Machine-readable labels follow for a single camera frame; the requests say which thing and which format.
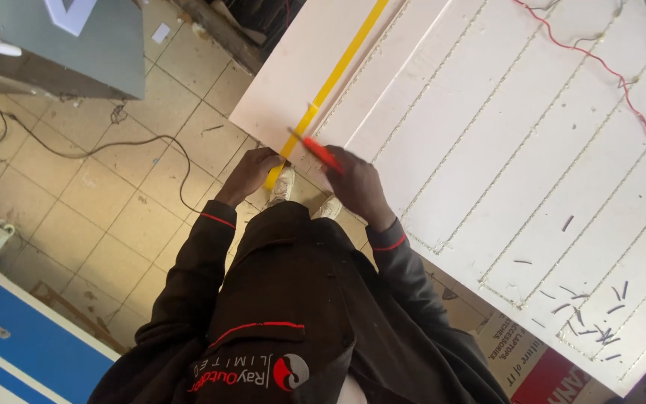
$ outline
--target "dirty floor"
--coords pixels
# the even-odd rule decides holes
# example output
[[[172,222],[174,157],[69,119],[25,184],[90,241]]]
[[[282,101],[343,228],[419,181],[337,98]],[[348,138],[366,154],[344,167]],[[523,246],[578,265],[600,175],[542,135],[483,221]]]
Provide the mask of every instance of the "dirty floor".
[[[178,13],[162,0],[144,5],[145,101],[129,101],[113,116],[114,108],[123,105],[119,100],[61,102],[0,94],[0,108],[63,152],[155,134],[175,136],[193,161],[184,200],[201,208],[243,153],[257,146],[227,120],[253,78],[213,40],[177,22]],[[158,44],[151,35],[162,22],[172,29]],[[18,232],[0,253],[0,271],[25,290],[45,281],[86,316],[100,318],[121,344],[132,346],[198,216],[179,200],[185,170],[182,153],[164,140],[67,160],[10,122],[8,137],[0,143],[0,218]],[[325,198],[298,175],[293,200],[312,212]],[[229,262],[247,221],[267,199],[259,190],[238,207]],[[347,211],[337,221],[372,259],[364,224]],[[453,325],[470,331],[484,323],[492,307],[426,264]]]

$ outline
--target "white sneaker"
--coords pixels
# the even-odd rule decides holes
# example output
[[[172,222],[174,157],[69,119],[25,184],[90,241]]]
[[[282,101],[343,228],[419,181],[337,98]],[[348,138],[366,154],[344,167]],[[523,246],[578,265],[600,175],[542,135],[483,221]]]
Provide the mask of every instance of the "white sneaker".
[[[338,198],[335,197],[335,195],[331,195],[328,197],[328,199],[325,200],[320,209],[318,209],[318,212],[316,212],[316,214],[313,215],[311,219],[327,217],[335,220],[335,218],[338,217],[341,209],[343,209],[343,204],[338,201]]]
[[[274,189],[271,191],[271,197],[268,198],[266,208],[291,199],[293,183],[296,180],[296,171],[290,167],[283,167],[281,174],[276,180]]]

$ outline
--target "yellow tape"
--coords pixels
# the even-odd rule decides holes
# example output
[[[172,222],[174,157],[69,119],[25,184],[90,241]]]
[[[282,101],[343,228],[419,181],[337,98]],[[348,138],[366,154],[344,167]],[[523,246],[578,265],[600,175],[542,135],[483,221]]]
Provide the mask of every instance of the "yellow tape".
[[[306,132],[308,125],[311,124],[313,118],[316,116],[316,114],[318,114],[318,108],[320,108],[320,105],[323,105],[323,102],[333,90],[335,84],[338,82],[338,80],[340,80],[340,77],[343,76],[345,69],[350,64],[350,61],[353,60],[353,56],[355,56],[358,49],[360,49],[360,46],[363,44],[363,41],[370,33],[370,30],[372,30],[375,22],[378,21],[378,17],[381,16],[382,10],[386,5],[388,5],[388,0],[378,0],[377,2],[375,2],[375,5],[372,7],[370,13],[367,17],[365,17],[365,21],[353,37],[353,40],[350,41],[348,48],[345,50],[345,52],[343,52],[343,56],[340,57],[340,60],[338,60],[338,63],[333,68],[333,71],[330,72],[330,75],[323,84],[323,87],[321,87],[321,89],[318,91],[318,95],[316,95],[316,98],[314,98],[313,103],[308,107],[308,111],[306,111],[301,120],[298,122],[298,126],[296,126],[296,133],[302,135]],[[293,148],[297,143],[298,138],[291,135],[291,137],[288,138],[288,141],[283,145],[281,156],[285,157],[286,159],[291,157]],[[274,188],[276,179],[278,179],[278,176],[281,174],[281,170],[283,170],[282,164],[278,167],[275,167],[268,173],[268,177],[265,179],[266,188]]]

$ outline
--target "jacket sleeve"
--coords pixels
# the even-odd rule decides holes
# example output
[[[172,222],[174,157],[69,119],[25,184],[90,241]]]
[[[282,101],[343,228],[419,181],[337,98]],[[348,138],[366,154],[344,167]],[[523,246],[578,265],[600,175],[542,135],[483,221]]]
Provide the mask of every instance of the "jacket sleeve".
[[[370,226],[365,231],[379,274],[400,307],[426,334],[430,327],[449,327],[442,299],[433,289],[420,257],[410,248],[399,220],[382,233]]]
[[[187,325],[205,332],[225,274],[228,248],[236,233],[236,210],[208,201],[166,276],[154,302],[151,322],[136,333],[136,343],[159,335],[157,328]]]

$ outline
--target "hand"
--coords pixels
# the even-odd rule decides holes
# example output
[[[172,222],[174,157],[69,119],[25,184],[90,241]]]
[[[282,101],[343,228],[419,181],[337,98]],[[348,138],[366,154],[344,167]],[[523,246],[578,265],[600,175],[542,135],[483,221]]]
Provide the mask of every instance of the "hand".
[[[270,147],[247,151],[214,199],[237,207],[264,184],[268,171],[283,160],[283,157]]]
[[[372,164],[360,159],[342,147],[327,146],[343,168],[343,174],[326,170],[333,192],[340,202],[354,214],[362,217],[376,232],[383,232],[396,221],[382,192],[381,179]]]

